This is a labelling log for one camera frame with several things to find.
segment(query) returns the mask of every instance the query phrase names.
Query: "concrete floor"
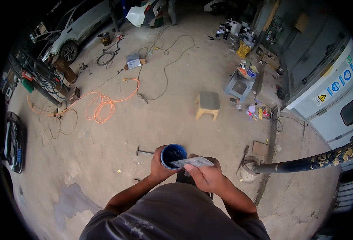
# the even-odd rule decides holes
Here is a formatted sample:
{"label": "concrete floor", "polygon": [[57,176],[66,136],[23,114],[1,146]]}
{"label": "concrete floor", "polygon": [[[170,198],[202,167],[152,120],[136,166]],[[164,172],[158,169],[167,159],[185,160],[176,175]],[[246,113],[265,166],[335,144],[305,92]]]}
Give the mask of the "concrete floor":
{"label": "concrete floor", "polygon": [[[28,143],[25,169],[22,174],[11,172],[11,177],[20,211],[40,239],[78,239],[89,219],[112,196],[133,185],[132,179],[148,175],[151,156],[135,156],[138,145],[142,150],[152,151],[161,145],[177,143],[188,153],[215,157],[223,174],[251,199],[256,199],[262,176],[252,183],[244,183],[239,181],[235,170],[246,145],[251,147],[253,141],[266,142],[270,138],[271,122],[266,119],[249,122],[245,112],[231,107],[230,96],[223,93],[229,76],[240,63],[237,55],[228,50],[225,40],[210,41],[207,36],[215,33],[223,18],[188,11],[182,16],[179,26],[167,28],[155,46],[166,49],[183,34],[191,35],[195,45],[166,68],[167,91],[149,105],[134,95],[116,103],[114,115],[98,124],[85,118],[87,103],[97,96],[92,94],[75,103],[72,107],[75,111],[69,111],[59,121],[34,113],[26,101],[27,91],[21,84],[16,88],[9,111],[25,122]],[[91,41],[83,45],[82,52],[71,65],[76,73],[80,71],[81,62],[88,65],[74,84],[81,94],[113,77],[125,65],[126,55],[150,47],[155,39],[149,38],[154,37],[149,34],[158,33],[160,29],[135,28],[127,23],[121,30],[127,36],[120,41],[120,51],[108,69],[95,63],[103,49],[98,39],[91,37]],[[148,98],[157,97],[166,86],[164,66],[192,45],[191,38],[183,36],[169,49],[169,55],[165,56],[161,50],[153,51],[141,70],[139,92]],[[136,82],[128,80],[126,83],[122,79],[137,78],[139,70],[123,71],[97,91],[111,99],[129,96],[135,90]],[[258,98],[275,105],[279,104],[279,99],[274,95],[276,82],[271,73],[274,74],[271,69],[263,73],[264,84]],[[195,120],[194,103],[199,91],[219,94],[221,109],[215,122],[209,114]],[[50,103],[45,104],[46,100],[39,93],[34,92],[29,98],[38,107],[54,108]],[[250,94],[242,104],[243,109],[252,104],[253,99],[254,95]],[[290,119],[282,122],[285,129],[276,141],[279,150],[275,161],[314,155],[325,149],[326,145],[310,127],[301,138],[295,132],[300,125]],[[48,127],[56,139],[51,139]],[[324,209],[333,197],[337,176],[338,169],[271,176],[258,206],[271,239],[308,239],[326,214]],[[175,179],[175,175],[171,176],[162,184]],[[226,212],[217,196],[214,203]]]}

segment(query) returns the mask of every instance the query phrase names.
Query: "plastic stool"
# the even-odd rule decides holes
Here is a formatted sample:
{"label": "plastic stool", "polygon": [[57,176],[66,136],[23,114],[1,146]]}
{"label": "plastic stool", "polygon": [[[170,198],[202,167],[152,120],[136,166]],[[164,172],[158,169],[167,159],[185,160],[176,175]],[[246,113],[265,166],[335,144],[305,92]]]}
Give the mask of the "plastic stool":
{"label": "plastic stool", "polygon": [[196,120],[202,116],[203,113],[214,114],[213,121],[215,121],[218,117],[219,113],[219,94],[212,92],[199,92],[199,96],[195,104],[199,104],[199,109],[197,112]]}

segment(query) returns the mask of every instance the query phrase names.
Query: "blue cup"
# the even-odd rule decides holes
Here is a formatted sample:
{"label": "blue cup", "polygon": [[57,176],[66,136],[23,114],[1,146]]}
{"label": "blue cup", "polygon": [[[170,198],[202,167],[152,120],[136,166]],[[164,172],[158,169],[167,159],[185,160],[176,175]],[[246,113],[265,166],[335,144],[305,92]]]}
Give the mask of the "blue cup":
{"label": "blue cup", "polygon": [[179,169],[175,167],[170,162],[178,161],[187,158],[187,152],[184,147],[178,144],[170,144],[163,148],[162,153],[160,154],[160,162],[165,168],[168,169]]}

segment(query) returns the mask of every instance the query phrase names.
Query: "gray t-shirt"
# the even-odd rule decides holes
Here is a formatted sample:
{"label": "gray t-shirt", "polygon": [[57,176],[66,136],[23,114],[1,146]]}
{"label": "gray t-shirt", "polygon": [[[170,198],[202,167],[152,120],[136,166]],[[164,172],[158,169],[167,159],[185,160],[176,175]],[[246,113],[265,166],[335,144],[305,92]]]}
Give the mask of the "gray t-shirt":
{"label": "gray t-shirt", "polygon": [[126,212],[97,212],[83,239],[270,239],[251,216],[231,220],[207,194],[185,183],[162,185]]}

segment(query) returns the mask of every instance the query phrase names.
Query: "car wheel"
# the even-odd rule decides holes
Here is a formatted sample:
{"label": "car wheel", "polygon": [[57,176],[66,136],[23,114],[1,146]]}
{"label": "car wheel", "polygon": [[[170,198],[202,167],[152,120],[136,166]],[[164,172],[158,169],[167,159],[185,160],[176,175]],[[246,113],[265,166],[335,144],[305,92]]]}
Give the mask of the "car wheel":
{"label": "car wheel", "polygon": [[60,50],[60,55],[68,64],[73,63],[78,56],[78,45],[73,41],[67,42]]}

